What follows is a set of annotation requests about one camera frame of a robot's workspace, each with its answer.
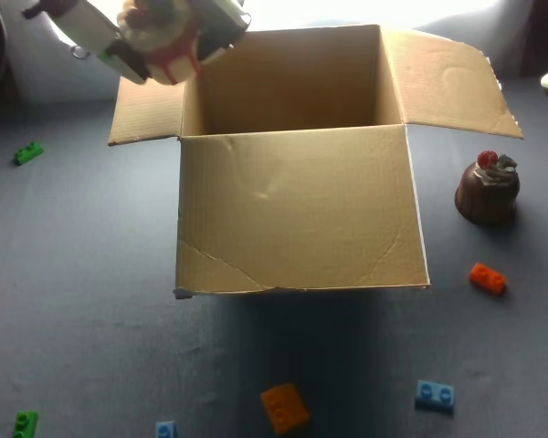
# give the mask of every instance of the box front flap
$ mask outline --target box front flap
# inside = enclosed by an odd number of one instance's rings
[[[182,139],[176,288],[428,283],[403,125]]]
[[[522,137],[489,61],[476,48],[382,28],[405,123]]]
[[[184,83],[169,87],[155,80],[137,85],[120,80],[109,145],[181,135]]]

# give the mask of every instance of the building block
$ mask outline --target building block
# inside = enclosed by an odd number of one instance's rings
[[[416,407],[452,413],[455,409],[455,389],[433,381],[418,381]]]
[[[12,438],[34,438],[37,428],[38,412],[20,411],[16,414],[15,429]]]
[[[482,263],[476,263],[469,273],[469,280],[485,287],[491,294],[499,296],[505,291],[508,279]]]
[[[38,141],[31,141],[24,149],[19,149],[15,153],[16,162],[22,166],[25,162],[30,162],[33,158],[43,153],[43,148]]]
[[[156,424],[156,438],[178,438],[176,422],[158,422]]]
[[[292,383],[275,386],[260,394],[276,434],[286,433],[309,420],[299,393]]]

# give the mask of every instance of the chocolate cake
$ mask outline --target chocolate cake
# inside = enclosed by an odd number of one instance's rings
[[[507,155],[485,151],[464,172],[455,205],[474,224],[497,224],[511,217],[520,191],[517,163]]]

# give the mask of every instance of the tabletop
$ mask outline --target tabletop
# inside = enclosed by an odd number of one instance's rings
[[[311,437],[548,437],[548,98],[503,83],[525,140],[409,126],[432,286],[175,300],[180,148],[108,148],[113,103],[0,113],[0,436],[273,437],[259,395],[294,382]],[[16,167],[32,140],[45,153]],[[515,220],[454,205],[479,152],[518,163]],[[472,287],[476,262],[509,279]],[[453,416],[414,408],[450,384]]]

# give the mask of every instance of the open cardboard box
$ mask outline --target open cardboard box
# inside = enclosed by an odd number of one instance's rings
[[[522,136],[477,49],[346,26],[250,32],[173,88],[123,80],[110,144],[181,141],[178,290],[426,286],[407,123]]]

